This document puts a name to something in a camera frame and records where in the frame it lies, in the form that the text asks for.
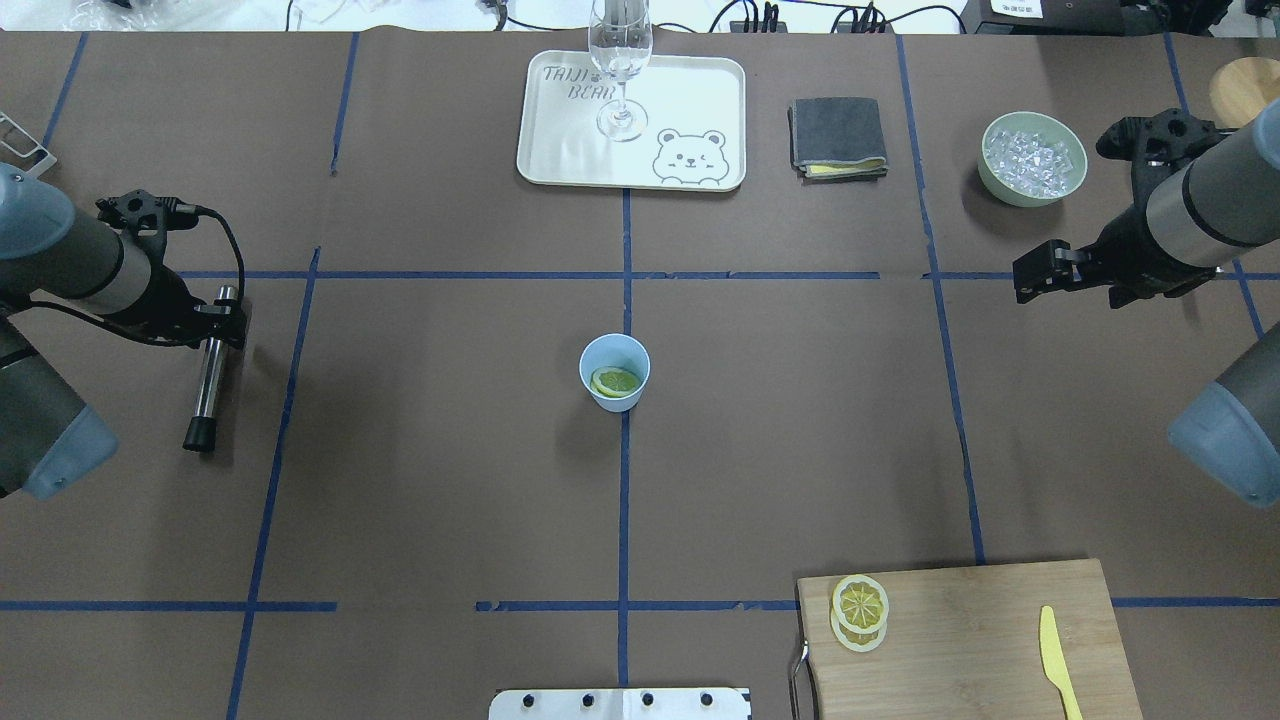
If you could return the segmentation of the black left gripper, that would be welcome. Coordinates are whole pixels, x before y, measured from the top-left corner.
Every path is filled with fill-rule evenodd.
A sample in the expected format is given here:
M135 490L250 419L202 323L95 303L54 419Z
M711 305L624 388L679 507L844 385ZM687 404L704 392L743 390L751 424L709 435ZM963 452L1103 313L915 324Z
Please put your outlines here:
M96 291L96 315L146 340L197 346L221 341L243 351L248 313L243 302L206 304L164 264L166 236L191 231L207 208L142 190L99 199L97 219L116 232L120 254L114 275Z

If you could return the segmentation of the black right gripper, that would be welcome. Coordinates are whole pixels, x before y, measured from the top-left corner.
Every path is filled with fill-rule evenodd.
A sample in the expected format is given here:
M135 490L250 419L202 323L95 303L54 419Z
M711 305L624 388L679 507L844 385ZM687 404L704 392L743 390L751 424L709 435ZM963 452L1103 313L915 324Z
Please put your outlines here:
M1047 240L1015 260L1016 302L1105 287L1110 306L1120 309L1181 297L1213 279L1236 256L1236 232L1221 204L1225 183L1202 160L1219 161L1235 133L1175 108L1112 123L1094 149L1129 161L1132 205L1078 252Z

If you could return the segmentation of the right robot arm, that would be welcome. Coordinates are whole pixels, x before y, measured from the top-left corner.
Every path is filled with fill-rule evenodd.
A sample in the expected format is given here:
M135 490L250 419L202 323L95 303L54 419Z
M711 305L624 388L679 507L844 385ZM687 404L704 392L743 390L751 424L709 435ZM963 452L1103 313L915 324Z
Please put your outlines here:
M1102 288L1119 310L1220 284L1279 232L1277 104L1221 129L1179 108L1124 117L1097 140L1130 167L1132 201L1080 249L1047 240L1012 261L1018 302ZM1249 319L1251 345L1167 425L1189 462L1242 502L1277 506L1277 328Z

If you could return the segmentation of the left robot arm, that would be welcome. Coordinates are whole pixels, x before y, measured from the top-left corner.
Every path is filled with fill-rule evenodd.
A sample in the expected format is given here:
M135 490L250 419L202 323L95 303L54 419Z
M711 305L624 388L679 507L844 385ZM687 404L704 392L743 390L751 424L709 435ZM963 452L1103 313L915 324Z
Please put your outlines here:
M36 174L3 167L3 496L51 498L116 452L115 430L50 359L41 342L82 322L152 348L204 352L197 405L183 445L216 445L223 359L243 348L248 272L229 220L173 195L134 190L78 206ZM166 261L169 237L218 224L233 259L230 279L200 296Z

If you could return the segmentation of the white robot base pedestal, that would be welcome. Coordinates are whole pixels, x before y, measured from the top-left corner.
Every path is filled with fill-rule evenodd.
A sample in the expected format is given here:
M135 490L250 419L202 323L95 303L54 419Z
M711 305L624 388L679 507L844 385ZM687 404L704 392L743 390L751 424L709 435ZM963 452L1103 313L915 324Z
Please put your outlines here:
M751 719L750 691L732 687L508 689L489 719Z

